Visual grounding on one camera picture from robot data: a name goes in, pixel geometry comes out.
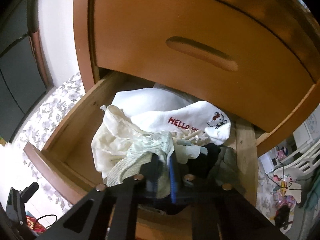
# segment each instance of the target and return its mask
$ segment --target white wall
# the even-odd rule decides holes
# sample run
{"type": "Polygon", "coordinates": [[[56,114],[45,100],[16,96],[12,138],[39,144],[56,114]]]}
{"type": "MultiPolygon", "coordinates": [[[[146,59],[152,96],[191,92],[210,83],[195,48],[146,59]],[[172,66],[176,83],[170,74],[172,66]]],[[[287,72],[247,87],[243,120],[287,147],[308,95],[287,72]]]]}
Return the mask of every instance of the white wall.
{"type": "Polygon", "coordinates": [[[73,33],[73,0],[39,0],[38,19],[44,61],[53,85],[79,72],[73,33]]]}

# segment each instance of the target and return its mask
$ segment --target white tile floor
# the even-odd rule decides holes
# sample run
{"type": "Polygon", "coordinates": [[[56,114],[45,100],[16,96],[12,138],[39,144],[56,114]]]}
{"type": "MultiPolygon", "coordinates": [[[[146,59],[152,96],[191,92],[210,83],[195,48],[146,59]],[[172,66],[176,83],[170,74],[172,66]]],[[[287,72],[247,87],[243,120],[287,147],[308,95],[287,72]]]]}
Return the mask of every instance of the white tile floor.
{"type": "MultiPolygon", "coordinates": [[[[12,145],[6,144],[5,147],[0,145],[0,170],[2,178],[0,180],[0,202],[5,209],[10,187],[16,190],[24,190],[34,180],[31,176],[31,169],[22,163],[22,156],[17,154],[12,145]]],[[[44,191],[39,188],[38,191],[25,204],[34,217],[39,218],[47,214],[55,214],[60,218],[62,209],[50,201],[44,191]]],[[[55,217],[45,217],[40,223],[45,227],[52,224],[55,217]]]]}

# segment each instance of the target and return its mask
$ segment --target black fabric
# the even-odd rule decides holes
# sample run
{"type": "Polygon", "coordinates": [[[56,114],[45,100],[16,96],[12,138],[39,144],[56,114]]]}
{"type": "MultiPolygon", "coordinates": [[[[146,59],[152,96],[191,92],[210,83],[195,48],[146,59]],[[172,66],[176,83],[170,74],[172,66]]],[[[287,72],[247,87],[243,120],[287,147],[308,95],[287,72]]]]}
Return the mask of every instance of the black fabric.
{"type": "Polygon", "coordinates": [[[208,155],[200,153],[198,158],[189,159],[187,162],[187,166],[189,168],[190,174],[193,174],[202,179],[206,179],[209,171],[218,160],[220,147],[216,146],[214,143],[209,143],[207,145],[204,145],[203,147],[207,148],[208,155]]]}

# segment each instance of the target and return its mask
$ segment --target floral pattern rug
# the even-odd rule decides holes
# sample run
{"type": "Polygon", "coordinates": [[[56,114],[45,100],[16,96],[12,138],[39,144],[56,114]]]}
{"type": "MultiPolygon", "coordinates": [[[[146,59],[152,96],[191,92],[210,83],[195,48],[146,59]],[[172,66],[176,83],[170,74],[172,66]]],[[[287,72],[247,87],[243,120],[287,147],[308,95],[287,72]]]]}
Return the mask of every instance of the floral pattern rug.
{"type": "Polygon", "coordinates": [[[54,129],[57,128],[61,120],[84,94],[81,76],[80,73],[77,73],[68,81],[64,82],[62,86],[58,87],[55,92],[41,104],[12,143],[14,147],[21,151],[23,163],[31,168],[31,176],[46,192],[48,199],[61,207],[63,213],[67,212],[72,207],[72,204],[64,199],[60,193],[42,177],[40,172],[28,159],[23,149],[29,141],[39,150],[42,150],[54,129]]]}

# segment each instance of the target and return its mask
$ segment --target gray cabinet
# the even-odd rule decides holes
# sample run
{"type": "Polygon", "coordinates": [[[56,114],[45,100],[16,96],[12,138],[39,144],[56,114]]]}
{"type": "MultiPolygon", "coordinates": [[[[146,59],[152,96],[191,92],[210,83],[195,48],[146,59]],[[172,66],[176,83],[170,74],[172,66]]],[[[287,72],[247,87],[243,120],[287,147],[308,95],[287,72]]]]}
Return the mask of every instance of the gray cabinet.
{"type": "Polygon", "coordinates": [[[27,112],[46,91],[38,72],[29,37],[14,45],[0,58],[0,70],[23,112],[27,112]]]}
{"type": "Polygon", "coordinates": [[[0,135],[7,142],[23,119],[24,113],[14,101],[2,75],[0,75],[0,135]]]}
{"type": "Polygon", "coordinates": [[[28,33],[27,0],[22,0],[1,28],[0,54],[15,40],[28,33]]]}

